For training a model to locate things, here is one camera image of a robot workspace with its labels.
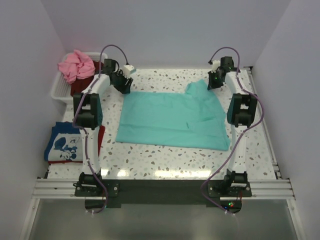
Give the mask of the teal t shirt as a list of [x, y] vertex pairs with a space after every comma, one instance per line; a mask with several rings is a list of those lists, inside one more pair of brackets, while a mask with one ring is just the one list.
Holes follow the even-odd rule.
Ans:
[[227, 151], [226, 113], [204, 80], [191, 82], [184, 93], [140, 92], [123, 100], [116, 141]]

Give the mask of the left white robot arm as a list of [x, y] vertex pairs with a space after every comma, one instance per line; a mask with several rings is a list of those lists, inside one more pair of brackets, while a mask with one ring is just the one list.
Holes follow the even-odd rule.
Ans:
[[82, 92], [73, 95], [74, 117], [72, 125], [78, 128], [82, 141], [82, 172], [74, 184], [77, 191], [99, 196], [104, 190], [99, 161], [99, 132], [102, 129], [102, 95], [109, 87], [121, 94], [129, 94], [136, 68], [126, 63], [119, 67], [116, 60], [106, 58], [91, 83]]

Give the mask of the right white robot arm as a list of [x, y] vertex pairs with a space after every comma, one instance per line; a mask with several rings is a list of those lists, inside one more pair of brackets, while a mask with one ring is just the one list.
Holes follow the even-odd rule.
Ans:
[[254, 123], [257, 99], [249, 94], [241, 79], [241, 71], [235, 67], [231, 56], [220, 60], [210, 60], [211, 70], [208, 72], [208, 90], [226, 85], [232, 93], [226, 120], [231, 127], [231, 154], [223, 180], [215, 186], [227, 196], [235, 196], [248, 185], [246, 167], [246, 150], [248, 130]]

